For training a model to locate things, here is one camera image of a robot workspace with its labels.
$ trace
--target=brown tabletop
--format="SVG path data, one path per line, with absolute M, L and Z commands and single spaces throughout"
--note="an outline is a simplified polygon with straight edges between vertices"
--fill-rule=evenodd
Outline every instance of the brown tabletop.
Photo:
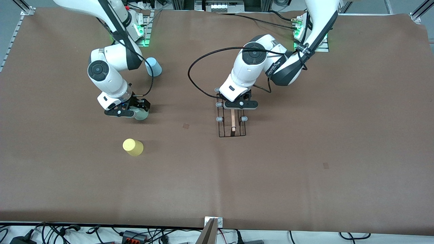
M 24 18 L 0 73 L 0 220 L 200 227 L 221 216 L 225 228 L 434 235 L 424 26 L 406 15 L 340 16 L 330 52 L 294 84 L 253 90 L 247 136 L 219 138 L 215 100 L 190 83 L 189 65 L 260 34 L 290 48 L 291 31 L 196 11 L 163 11 L 154 24 L 142 52 L 163 73 L 139 122 L 105 116 L 96 100 L 87 60 L 111 40 L 94 17 L 38 8 Z M 212 92 L 237 52 L 200 61 L 193 79 Z M 144 65 L 122 75 L 136 93 L 148 89 Z M 144 153 L 123 151 L 127 138 Z

